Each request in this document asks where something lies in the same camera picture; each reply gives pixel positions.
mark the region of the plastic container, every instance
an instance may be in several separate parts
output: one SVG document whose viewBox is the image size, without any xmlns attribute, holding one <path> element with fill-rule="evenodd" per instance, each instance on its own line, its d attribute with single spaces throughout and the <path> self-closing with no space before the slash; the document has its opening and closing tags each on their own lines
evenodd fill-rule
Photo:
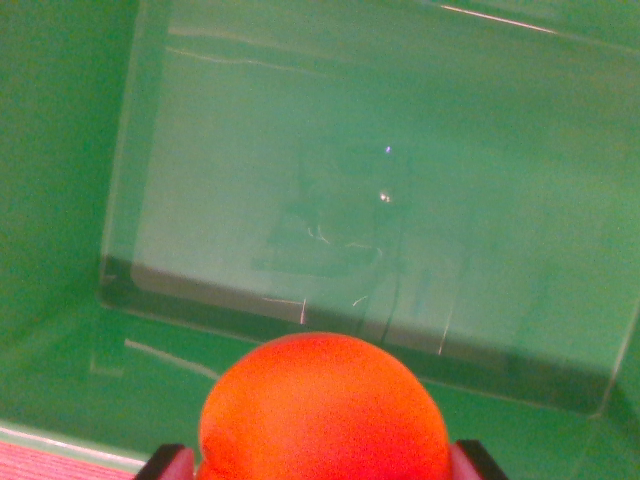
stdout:
<svg viewBox="0 0 640 480">
<path fill-rule="evenodd" d="M 518 5 L 4 7 L 3 435 L 195 447 L 327 329 L 510 478 L 638 478 L 638 11 Z"/>
</svg>

